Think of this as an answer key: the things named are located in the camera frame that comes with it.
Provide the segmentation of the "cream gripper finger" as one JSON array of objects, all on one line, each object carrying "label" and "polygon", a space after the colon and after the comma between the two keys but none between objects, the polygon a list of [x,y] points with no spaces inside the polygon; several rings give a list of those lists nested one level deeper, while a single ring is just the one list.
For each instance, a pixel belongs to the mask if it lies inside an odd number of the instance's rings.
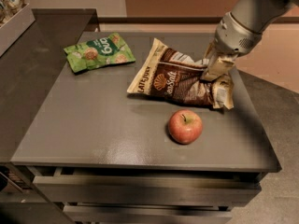
[{"label": "cream gripper finger", "polygon": [[215,55],[216,55],[216,49],[215,49],[215,43],[210,42],[206,48],[204,58],[207,60],[207,65],[211,66],[215,62]]},{"label": "cream gripper finger", "polygon": [[213,81],[226,74],[235,66],[236,55],[214,53],[208,58],[208,65],[201,76],[205,81]]}]

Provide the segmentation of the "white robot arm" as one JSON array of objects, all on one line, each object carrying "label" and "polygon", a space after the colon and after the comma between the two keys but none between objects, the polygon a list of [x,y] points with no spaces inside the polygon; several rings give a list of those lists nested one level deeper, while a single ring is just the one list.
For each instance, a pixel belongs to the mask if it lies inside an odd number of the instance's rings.
[{"label": "white robot arm", "polygon": [[298,5],[299,0],[238,0],[217,25],[206,49],[208,65],[201,79],[212,81],[226,74],[238,57],[256,47],[273,21]]}]

